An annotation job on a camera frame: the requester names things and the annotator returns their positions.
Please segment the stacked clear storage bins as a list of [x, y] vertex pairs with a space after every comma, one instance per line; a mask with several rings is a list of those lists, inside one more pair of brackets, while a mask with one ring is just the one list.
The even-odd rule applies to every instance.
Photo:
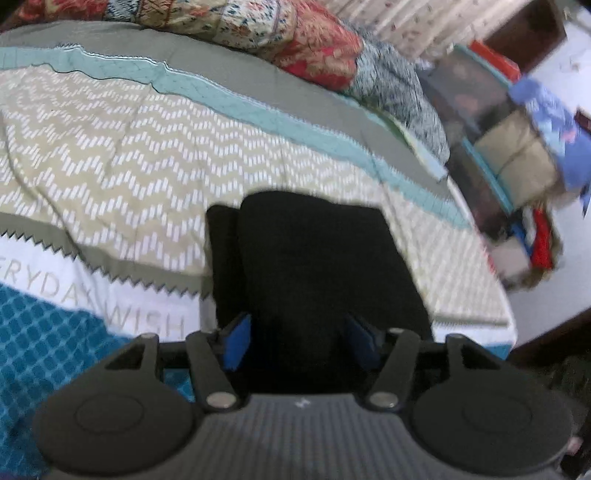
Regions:
[[516, 109], [508, 95], [511, 82], [465, 46], [418, 75], [451, 146], [464, 138], [478, 141]]

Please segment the grey blue knitted blanket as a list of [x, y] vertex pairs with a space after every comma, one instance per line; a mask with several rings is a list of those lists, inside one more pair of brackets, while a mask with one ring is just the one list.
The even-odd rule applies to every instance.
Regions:
[[362, 39], [356, 74], [345, 93], [359, 103], [389, 114], [403, 124], [441, 162], [450, 148], [440, 117], [422, 88], [417, 65], [369, 30], [346, 24]]

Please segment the black pants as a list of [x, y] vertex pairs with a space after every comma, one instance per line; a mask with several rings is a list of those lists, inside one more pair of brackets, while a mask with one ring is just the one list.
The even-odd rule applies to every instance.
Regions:
[[353, 321], [427, 340], [429, 314], [378, 208], [263, 191], [206, 214], [216, 319], [245, 317], [239, 394], [335, 394], [370, 380]]

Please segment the clear bin teal lid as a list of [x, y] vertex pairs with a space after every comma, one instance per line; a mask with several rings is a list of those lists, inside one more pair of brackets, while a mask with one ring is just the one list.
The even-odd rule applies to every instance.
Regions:
[[446, 168], [461, 190], [479, 230], [494, 240], [504, 236], [514, 205], [483, 156], [466, 137], [451, 149]]

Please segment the red patchwork quilt roll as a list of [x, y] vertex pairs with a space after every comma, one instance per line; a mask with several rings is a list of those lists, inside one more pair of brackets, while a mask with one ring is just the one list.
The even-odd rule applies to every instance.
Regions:
[[363, 40], [315, 1], [20, 1], [3, 30], [59, 20], [129, 22], [270, 62], [332, 91], [349, 87]]

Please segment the floral pleated curtain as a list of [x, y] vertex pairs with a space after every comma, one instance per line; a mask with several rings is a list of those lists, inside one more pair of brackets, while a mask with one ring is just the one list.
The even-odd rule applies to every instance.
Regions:
[[457, 44], [483, 40], [527, 0], [332, 0], [340, 19], [372, 32], [404, 56], [436, 59]]

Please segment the chevron patterned bedspread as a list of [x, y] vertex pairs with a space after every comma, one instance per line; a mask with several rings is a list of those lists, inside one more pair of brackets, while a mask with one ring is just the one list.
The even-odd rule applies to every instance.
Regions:
[[1, 471], [34, 408], [129, 338], [221, 323], [205, 213], [263, 189], [379, 207], [437, 339], [506, 356], [507, 296], [427, 111], [404, 121], [249, 54], [130, 23], [1, 36]]

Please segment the red folded garment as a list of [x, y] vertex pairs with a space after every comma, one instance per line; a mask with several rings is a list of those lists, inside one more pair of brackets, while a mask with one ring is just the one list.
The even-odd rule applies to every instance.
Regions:
[[553, 225], [545, 208], [534, 207], [532, 218], [535, 228], [535, 237], [532, 243], [530, 260], [532, 267], [540, 271], [551, 271], [555, 268], [554, 232]]

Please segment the blue printed cloth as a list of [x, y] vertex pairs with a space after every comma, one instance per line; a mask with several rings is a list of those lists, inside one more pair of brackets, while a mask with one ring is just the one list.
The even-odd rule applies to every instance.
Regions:
[[576, 192], [586, 216], [590, 207], [590, 134], [565, 104], [539, 81], [522, 77], [509, 97], [523, 107], [558, 166], [564, 188]]

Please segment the white cardboard box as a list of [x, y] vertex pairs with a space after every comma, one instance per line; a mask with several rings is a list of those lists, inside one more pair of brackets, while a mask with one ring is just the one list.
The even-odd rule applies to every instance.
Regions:
[[485, 245], [505, 289], [522, 288], [532, 273], [530, 257], [522, 242], [514, 236], [502, 240], [485, 236]]

